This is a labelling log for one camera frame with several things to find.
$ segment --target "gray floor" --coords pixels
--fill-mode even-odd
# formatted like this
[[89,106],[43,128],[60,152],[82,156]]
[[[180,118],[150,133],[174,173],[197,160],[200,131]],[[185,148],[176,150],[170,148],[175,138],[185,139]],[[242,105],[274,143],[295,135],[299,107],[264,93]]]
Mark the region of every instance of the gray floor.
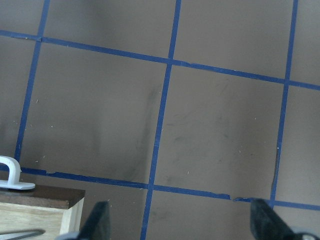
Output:
[[317,0],[1,0],[0,155],[85,189],[82,223],[109,201],[113,240],[252,240],[247,198],[320,235],[319,22]]

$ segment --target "blue tape line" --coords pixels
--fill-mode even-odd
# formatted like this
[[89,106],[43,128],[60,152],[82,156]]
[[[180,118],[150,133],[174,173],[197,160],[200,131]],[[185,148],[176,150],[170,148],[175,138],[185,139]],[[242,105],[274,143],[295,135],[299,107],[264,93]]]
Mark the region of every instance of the blue tape line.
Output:
[[24,103],[23,103],[22,114],[21,114],[21,119],[20,119],[19,132],[18,132],[18,137],[16,140],[15,151],[14,151],[14,158],[18,162],[20,161],[20,156],[21,156],[22,143],[23,143],[23,139],[24,139],[24,135],[25,135],[25,128],[26,128],[26,124],[27,124],[27,117],[28,117],[28,111],[29,111],[29,107],[30,107],[31,95],[32,95],[32,91],[34,88],[35,76],[36,76],[36,71],[37,71],[37,66],[38,66],[39,55],[40,55],[41,39],[42,39],[45,25],[46,25],[49,4],[50,4],[50,0],[45,0],[43,3],[41,20],[40,20],[37,38],[36,38],[36,42],[35,42],[35,46],[34,46],[28,83],[26,86],[26,93],[25,93],[25,97],[24,97]]
[[158,121],[157,121],[157,126],[155,131],[154,147],[153,147],[149,183],[148,183],[148,192],[145,200],[140,240],[145,240],[147,235],[147,228],[148,228],[150,208],[151,208],[151,202],[152,202],[152,196],[153,196],[153,188],[154,188],[155,177],[156,177],[158,152],[159,152],[159,146],[160,146],[162,126],[163,126],[163,121],[165,116],[165,108],[166,108],[166,102],[167,102],[167,94],[168,94],[168,88],[169,88],[169,82],[170,82],[170,76],[171,76],[171,69],[172,69],[172,65],[168,64],[165,70],[164,83],[162,87],[162,96],[161,96]]
[[49,12],[49,6],[50,6],[50,0],[44,0],[40,24],[38,27],[38,34],[37,34],[39,37],[42,37],[44,35],[48,12]]
[[285,82],[285,80],[282,78],[259,75],[259,74],[244,72],[244,71],[231,70],[231,69],[217,67],[217,66],[209,66],[209,65],[203,65],[198,63],[189,63],[189,62],[180,61],[180,60],[172,60],[172,65],[187,67],[192,69],[207,70],[207,71],[211,71],[219,74],[233,75],[233,76],[262,80],[262,81],[278,83],[278,84],[283,84]]
[[233,201],[234,202],[251,203],[254,199],[255,199],[254,197],[237,197],[237,198],[233,199]]
[[305,88],[305,89],[311,89],[311,90],[318,90],[320,91],[320,86],[311,84],[311,83],[305,83],[305,82],[299,82],[299,81],[289,81],[290,86]]
[[170,41],[169,54],[168,54],[169,59],[173,59],[174,55],[175,55],[176,41],[177,41],[177,35],[178,35],[178,25],[179,25],[179,18],[180,18],[180,10],[181,10],[181,0],[176,0],[175,9],[174,9],[173,25],[172,25],[172,33],[171,33],[171,41]]
[[41,42],[36,41],[35,46],[34,46],[31,68],[30,68],[30,72],[29,72],[28,83],[26,86],[26,93],[25,93],[25,97],[24,97],[19,132],[18,132],[18,137],[16,140],[16,146],[15,146],[15,152],[14,152],[14,158],[18,162],[20,161],[20,156],[21,156],[22,142],[24,139],[25,129],[26,129],[26,125],[27,125],[28,111],[29,111],[29,107],[30,107],[31,95],[32,95],[34,82],[35,82],[35,75],[36,75],[36,70],[37,70],[37,65],[38,65],[40,49],[41,49]]
[[76,174],[65,173],[65,172],[49,173],[45,170],[27,168],[27,167],[22,167],[21,170],[24,174],[47,176],[47,177],[53,177],[53,178],[59,178],[59,179],[77,180],[77,181],[82,181],[82,182],[108,184],[108,185],[130,187],[130,188],[137,188],[137,189],[147,189],[148,188],[147,184],[140,183],[140,182],[115,180],[115,179],[95,177],[95,176],[83,176],[83,175],[76,175]]
[[25,33],[14,32],[14,31],[5,31],[5,30],[0,30],[0,36],[17,38],[17,39],[31,39],[35,41],[39,39],[38,36],[36,35],[25,34]]
[[293,6],[292,6],[290,37],[289,37],[289,44],[288,44],[285,80],[284,80],[284,86],[283,86],[280,121],[279,121],[278,137],[277,137],[277,144],[276,144],[277,145],[276,160],[275,160],[276,162],[275,162],[274,176],[273,176],[273,182],[272,182],[271,193],[270,193],[271,207],[274,206],[276,194],[277,194],[277,184],[278,184],[278,177],[279,177],[282,141],[283,141],[283,135],[284,135],[286,108],[287,108],[288,92],[289,92],[290,72],[291,72],[291,66],[292,66],[292,56],[293,56],[294,41],[295,41],[297,12],[298,12],[298,0],[294,0]]
[[312,205],[312,204],[287,202],[287,201],[274,201],[274,205],[275,206],[280,206],[280,207],[295,208],[295,209],[320,211],[320,206],[319,205]]
[[[114,185],[114,186],[120,186],[120,187],[148,189],[148,184],[140,183],[140,182],[123,181],[123,180],[94,177],[94,176],[83,176],[83,175],[76,175],[76,174],[64,173],[64,172],[48,173],[45,170],[27,168],[27,167],[22,167],[21,170],[24,174],[32,174],[32,175],[46,176],[46,177],[60,178],[60,179],[69,179],[69,180],[76,180],[76,181],[89,182],[89,183],[107,184],[107,185]],[[9,168],[6,165],[1,164],[0,171],[8,172]],[[192,196],[230,200],[230,198],[228,198],[229,196],[228,194],[219,194],[219,193],[212,193],[208,191],[200,191],[200,190],[193,190],[193,189],[186,189],[186,188],[179,188],[179,187],[154,185],[153,190],[160,191],[160,192],[169,192],[169,193],[176,193],[176,194],[185,194],[185,195],[192,195]],[[250,197],[250,198],[238,197],[236,199],[233,199],[233,201],[250,203],[253,199],[255,198],[254,197]],[[320,211],[320,205],[277,201],[277,200],[274,201],[273,204],[274,206],[279,206],[279,207]]]
[[186,61],[168,59],[168,58],[159,57],[159,56],[149,56],[149,55],[140,54],[140,53],[116,50],[116,49],[107,48],[107,47],[94,46],[94,45],[77,43],[77,42],[73,42],[73,41],[60,40],[60,39],[50,38],[50,37],[43,37],[42,42],[48,43],[48,44],[55,44],[55,45],[70,47],[70,48],[88,50],[88,51],[93,51],[93,52],[98,52],[98,53],[105,53],[105,54],[111,54],[111,55],[116,55],[116,56],[121,56],[121,57],[139,59],[139,60],[144,60],[144,61],[150,61],[150,62],[156,62],[156,63],[162,63],[162,64],[171,64],[171,65],[175,65],[175,66],[187,67],[187,68],[192,68],[192,69],[207,70],[207,71],[211,71],[211,72],[215,72],[215,73],[234,75],[234,76],[238,76],[238,77],[262,80],[262,81],[267,81],[267,82],[272,82],[272,83],[283,84],[285,81],[284,79],[277,78],[277,77],[264,76],[264,75],[253,74],[253,73],[237,71],[237,70],[231,70],[231,69],[226,69],[226,68],[216,67],[216,66],[209,66],[209,65],[197,64],[197,63],[189,63]]
[[98,53],[105,53],[105,54],[111,54],[111,55],[116,55],[116,56],[128,57],[128,58],[132,58],[132,59],[140,59],[140,60],[145,60],[145,61],[150,61],[150,62],[157,62],[157,63],[163,63],[163,64],[170,63],[170,60],[167,58],[164,58],[164,57],[149,56],[149,55],[140,54],[140,53],[122,51],[122,50],[117,50],[117,49],[112,49],[112,48],[107,48],[107,47],[102,47],[102,46],[94,46],[94,45],[89,45],[89,44],[84,44],[84,43],[77,43],[77,42],[73,42],[73,41],[65,41],[65,40],[60,40],[60,39],[55,39],[55,38],[50,38],[50,37],[43,37],[42,42],[48,43],[48,44],[55,44],[55,45],[60,45],[60,46],[65,46],[65,47],[76,48],[76,49],[89,50],[89,51],[98,52]]
[[210,191],[201,191],[201,190],[194,190],[194,189],[187,189],[187,188],[180,188],[180,187],[173,187],[173,186],[154,185],[153,190],[168,192],[168,193],[175,193],[175,194],[186,194],[186,195],[200,196],[200,197],[207,197],[207,198],[214,198],[214,199],[231,200],[230,195],[224,194],[224,193],[214,193]]
[[[174,18],[173,18],[173,24],[172,24],[171,40],[170,40],[169,53],[168,53],[168,57],[170,60],[174,57],[174,54],[175,54],[180,9],[181,9],[181,0],[176,0]],[[159,108],[159,114],[158,114],[158,121],[157,121],[156,131],[155,131],[154,147],[153,147],[149,183],[148,183],[148,192],[146,194],[146,199],[145,199],[145,207],[144,207],[144,213],[143,213],[143,219],[142,219],[140,240],[145,240],[147,236],[149,215],[150,215],[152,196],[153,196],[155,177],[156,177],[158,152],[159,152],[159,146],[160,146],[162,126],[163,126],[164,116],[165,116],[171,70],[172,70],[172,64],[168,63],[165,70],[160,108]]]

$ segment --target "white hook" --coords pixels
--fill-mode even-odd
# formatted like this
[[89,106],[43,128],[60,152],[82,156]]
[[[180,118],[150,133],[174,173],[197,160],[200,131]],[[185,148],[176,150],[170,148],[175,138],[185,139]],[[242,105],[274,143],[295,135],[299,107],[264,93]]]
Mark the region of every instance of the white hook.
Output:
[[0,156],[0,164],[5,164],[9,167],[8,181],[0,180],[0,188],[17,190],[28,190],[35,188],[36,185],[34,183],[19,181],[21,168],[17,160],[9,156]]

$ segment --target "wooden board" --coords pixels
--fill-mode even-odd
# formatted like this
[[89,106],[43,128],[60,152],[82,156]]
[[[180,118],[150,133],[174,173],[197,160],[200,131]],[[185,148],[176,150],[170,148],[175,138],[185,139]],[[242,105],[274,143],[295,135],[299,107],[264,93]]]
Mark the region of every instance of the wooden board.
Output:
[[55,209],[69,209],[85,197],[85,191],[36,185],[32,190],[0,188],[0,202]]
[[60,234],[63,209],[0,202],[0,233],[42,229],[34,240],[54,240]]

